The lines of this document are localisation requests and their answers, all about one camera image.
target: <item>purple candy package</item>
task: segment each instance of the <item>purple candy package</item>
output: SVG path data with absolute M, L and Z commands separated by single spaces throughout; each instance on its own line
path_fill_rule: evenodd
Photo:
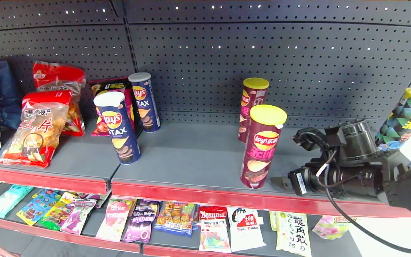
M 124 242 L 140 241 L 150 242 L 152 234 L 152 223 L 158 215 L 159 202 L 150 200 L 139 200 L 136 209 L 129 219 L 129 226 L 126 230 Z

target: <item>pegboard back panel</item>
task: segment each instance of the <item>pegboard back panel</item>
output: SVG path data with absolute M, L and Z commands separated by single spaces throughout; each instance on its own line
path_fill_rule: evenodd
M 0 1 L 0 30 L 81 24 L 122 24 L 119 0 Z
M 129 0 L 129 23 L 360 22 L 411 26 L 411 1 Z
M 381 121 L 411 84 L 411 27 L 168 23 L 129 31 L 160 111 L 236 114 L 243 79 L 262 77 L 266 102 L 289 115 Z
M 87 80 L 125 77 L 134 72 L 124 25 L 44 27 L 0 31 L 0 60 L 8 60 L 24 94 L 34 91 L 34 60 L 82 68 Z M 80 100 L 85 117 L 95 117 L 87 86 Z

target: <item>white barcode sticker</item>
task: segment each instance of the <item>white barcode sticker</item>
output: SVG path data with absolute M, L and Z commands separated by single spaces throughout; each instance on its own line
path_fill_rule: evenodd
M 305 188 L 304 180 L 302 179 L 302 174 L 296 174 L 297 181 L 299 181 L 300 190 L 302 193 L 307 193 L 307 189 Z

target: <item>snack bag with cartoon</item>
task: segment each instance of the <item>snack bag with cartoon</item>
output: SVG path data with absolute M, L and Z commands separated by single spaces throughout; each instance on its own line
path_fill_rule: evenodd
M 54 190 L 40 192 L 36 198 L 17 212 L 17 216 L 28 225 L 33 226 L 57 203 L 60 197 L 61 195 Z
M 163 208 L 154 229 L 179 236 L 191 237 L 195 208 L 197 206 L 192 203 L 163 202 Z
M 85 72 L 72 66 L 36 61 L 33 65 L 33 79 L 37 91 L 70 90 L 72 92 L 62 134 L 83 136 L 85 124 L 78 102 L 86 83 Z
M 128 78 L 117 78 L 117 79 L 107 79 L 107 80 L 93 80 L 90 81 L 91 91 L 93 91 L 93 96 L 97 96 L 102 93 L 110 91 L 120 91 L 125 95 L 126 110 L 128 112 L 128 117 L 131 121 L 132 129 L 134 130 L 134 112 L 132 109 L 131 101 L 131 84 Z M 96 129 L 91 133 L 91 136 L 109 136 L 109 130 L 101 115 L 98 107 L 96 107 L 96 112 L 98 113 L 98 120 L 96 121 Z
M 71 91 L 28 93 L 23 98 L 21 124 L 0 164 L 23 164 L 45 168 L 59 144 Z

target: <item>blue potato chip can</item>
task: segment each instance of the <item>blue potato chip can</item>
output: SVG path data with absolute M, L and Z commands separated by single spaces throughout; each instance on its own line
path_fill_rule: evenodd
M 136 162 L 141 151 L 125 106 L 125 95 L 119 91 L 106 92 L 97 95 L 93 102 L 109 128 L 120 163 L 127 165 Z
M 145 132 L 155 132 L 161 126 L 153 99 L 151 77 L 150 73 L 147 72 L 134 73 L 128 77 Z

